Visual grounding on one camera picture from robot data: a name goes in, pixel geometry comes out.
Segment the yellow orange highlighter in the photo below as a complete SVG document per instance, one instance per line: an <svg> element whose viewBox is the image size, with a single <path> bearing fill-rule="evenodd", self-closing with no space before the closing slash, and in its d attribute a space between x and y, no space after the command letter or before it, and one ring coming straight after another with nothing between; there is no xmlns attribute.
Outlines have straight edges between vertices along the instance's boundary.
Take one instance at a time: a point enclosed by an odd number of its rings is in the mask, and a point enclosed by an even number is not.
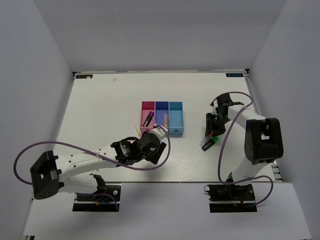
<svg viewBox="0 0 320 240"><path fill-rule="evenodd" d="M164 114L163 116L163 126L167 128L169 126L168 115Z"/></svg>

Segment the grey orange highlighter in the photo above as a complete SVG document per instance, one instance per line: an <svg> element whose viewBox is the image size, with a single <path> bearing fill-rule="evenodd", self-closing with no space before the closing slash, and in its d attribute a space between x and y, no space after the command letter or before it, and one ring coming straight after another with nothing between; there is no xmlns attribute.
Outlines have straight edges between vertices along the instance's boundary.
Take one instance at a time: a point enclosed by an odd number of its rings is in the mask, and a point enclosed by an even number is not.
<svg viewBox="0 0 320 240"><path fill-rule="evenodd" d="M211 136L210 136L210 135L205 136L205 137L201 140L201 142L199 143L199 145L200 145L201 147L203 147L210 139L211 139Z"/></svg>

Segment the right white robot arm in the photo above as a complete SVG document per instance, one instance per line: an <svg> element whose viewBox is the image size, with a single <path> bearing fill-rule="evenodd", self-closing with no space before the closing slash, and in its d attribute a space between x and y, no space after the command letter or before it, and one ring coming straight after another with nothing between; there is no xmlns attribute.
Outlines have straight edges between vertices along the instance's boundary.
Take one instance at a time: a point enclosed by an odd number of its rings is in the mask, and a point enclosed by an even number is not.
<svg viewBox="0 0 320 240"><path fill-rule="evenodd" d="M244 104L233 101L230 92L218 95L211 103L212 112L206 114L206 126L202 149L206 151L214 144L214 139L224 136L221 144L217 169L220 171L224 149L235 124L242 127L244 135L244 158L239 166L229 174L227 180L222 180L218 174L221 184L227 185L226 195L236 200L244 193L244 187L255 179L260 179L258 173L267 165L280 159L284 154L282 131L280 121L277 118L267 118L257 114L250 102Z"/></svg>

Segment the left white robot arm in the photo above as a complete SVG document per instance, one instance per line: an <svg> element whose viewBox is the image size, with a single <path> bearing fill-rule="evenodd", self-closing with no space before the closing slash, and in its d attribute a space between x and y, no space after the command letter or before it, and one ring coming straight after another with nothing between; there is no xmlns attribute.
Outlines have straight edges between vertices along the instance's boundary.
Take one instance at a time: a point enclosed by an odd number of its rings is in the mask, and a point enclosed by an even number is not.
<svg viewBox="0 0 320 240"><path fill-rule="evenodd" d="M69 192L90 194L99 200L105 196L106 185L93 171L130 167L142 160L156 165L167 146L165 136L161 129L154 128L141 138L127 137L95 151L64 156L46 151L30 168L33 196L44 200L58 192Z"/></svg>

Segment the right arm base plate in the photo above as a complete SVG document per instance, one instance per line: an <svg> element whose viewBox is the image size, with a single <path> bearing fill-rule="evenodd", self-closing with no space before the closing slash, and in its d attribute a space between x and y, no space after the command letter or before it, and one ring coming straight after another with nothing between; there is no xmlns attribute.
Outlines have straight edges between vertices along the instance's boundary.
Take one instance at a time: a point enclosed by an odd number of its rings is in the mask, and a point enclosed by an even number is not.
<svg viewBox="0 0 320 240"><path fill-rule="evenodd" d="M210 213L257 212L256 198L251 184L207 184L203 190L209 196Z"/></svg>

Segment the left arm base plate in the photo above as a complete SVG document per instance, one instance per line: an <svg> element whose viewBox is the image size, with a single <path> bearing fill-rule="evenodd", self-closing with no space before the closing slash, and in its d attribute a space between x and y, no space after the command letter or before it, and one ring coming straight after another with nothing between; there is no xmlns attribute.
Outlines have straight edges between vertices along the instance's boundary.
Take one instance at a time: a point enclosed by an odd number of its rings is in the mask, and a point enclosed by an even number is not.
<svg viewBox="0 0 320 240"><path fill-rule="evenodd" d="M121 201L121 184L107 184L105 193L111 195L112 198L106 195L75 195L72 211L73 212L118 212L120 210Z"/></svg>

